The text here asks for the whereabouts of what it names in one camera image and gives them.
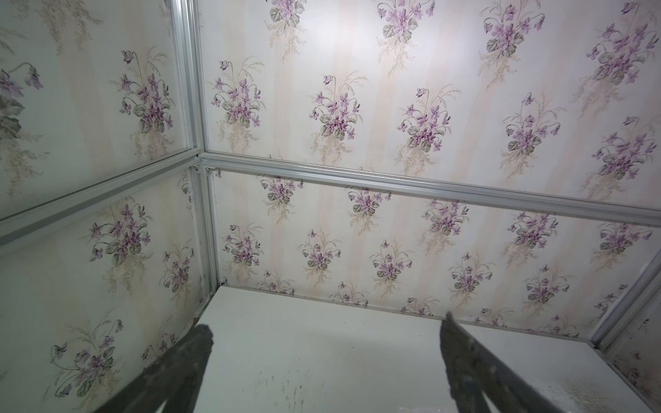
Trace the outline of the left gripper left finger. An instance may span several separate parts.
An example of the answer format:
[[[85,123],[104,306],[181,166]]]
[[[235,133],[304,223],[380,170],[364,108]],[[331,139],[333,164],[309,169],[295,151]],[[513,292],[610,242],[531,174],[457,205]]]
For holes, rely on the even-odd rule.
[[[194,411],[212,348],[212,331],[197,325],[97,411]]]

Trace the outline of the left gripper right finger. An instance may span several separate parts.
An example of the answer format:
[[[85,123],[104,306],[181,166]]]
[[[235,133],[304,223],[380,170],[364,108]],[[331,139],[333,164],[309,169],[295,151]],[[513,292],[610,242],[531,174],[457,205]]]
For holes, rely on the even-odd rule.
[[[439,330],[450,395],[459,412],[559,412],[447,313]]]

